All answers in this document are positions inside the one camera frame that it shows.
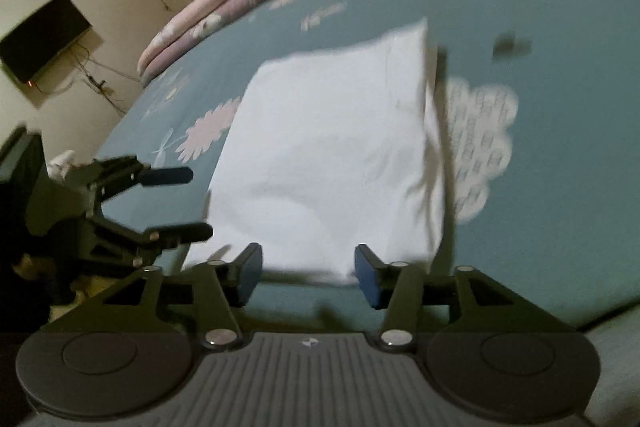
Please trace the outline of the white printed long-sleeve shirt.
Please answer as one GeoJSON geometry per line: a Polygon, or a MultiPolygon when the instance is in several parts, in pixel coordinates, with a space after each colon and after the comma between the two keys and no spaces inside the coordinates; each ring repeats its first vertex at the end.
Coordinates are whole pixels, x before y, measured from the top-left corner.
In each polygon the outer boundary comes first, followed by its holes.
{"type": "Polygon", "coordinates": [[[257,243],[266,272],[347,284],[355,249],[428,267],[445,180],[427,23],[259,67],[208,187],[213,236],[186,265],[257,243]]]}

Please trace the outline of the clothes pile beside bed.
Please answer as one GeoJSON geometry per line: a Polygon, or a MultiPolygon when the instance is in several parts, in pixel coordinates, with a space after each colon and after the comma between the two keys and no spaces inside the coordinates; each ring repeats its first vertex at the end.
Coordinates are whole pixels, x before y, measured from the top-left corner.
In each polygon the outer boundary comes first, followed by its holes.
{"type": "Polygon", "coordinates": [[[70,170],[85,165],[87,161],[80,161],[74,150],[64,150],[63,153],[47,161],[47,174],[52,180],[63,181],[70,170]]]}

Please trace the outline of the teal floral bed sheet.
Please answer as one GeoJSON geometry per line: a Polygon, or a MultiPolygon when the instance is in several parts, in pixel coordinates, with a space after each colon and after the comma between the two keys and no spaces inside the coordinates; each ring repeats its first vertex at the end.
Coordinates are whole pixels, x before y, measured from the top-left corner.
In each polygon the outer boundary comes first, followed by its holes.
{"type": "Polygon", "coordinates": [[[147,87],[100,148],[188,165],[135,187],[107,217],[135,230],[201,218],[229,104],[262,62],[348,46],[427,20],[439,79],[495,100],[506,169],[446,225],[435,270],[474,265],[589,331],[639,302],[639,0],[268,0],[147,87]]]}

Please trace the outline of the black wall television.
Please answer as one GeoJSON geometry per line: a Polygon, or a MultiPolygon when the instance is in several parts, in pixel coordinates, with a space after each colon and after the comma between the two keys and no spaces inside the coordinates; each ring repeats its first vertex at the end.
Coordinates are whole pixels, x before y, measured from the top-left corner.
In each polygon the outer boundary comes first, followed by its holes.
{"type": "Polygon", "coordinates": [[[72,0],[50,0],[1,38],[1,64],[30,83],[91,28],[72,0]]]}

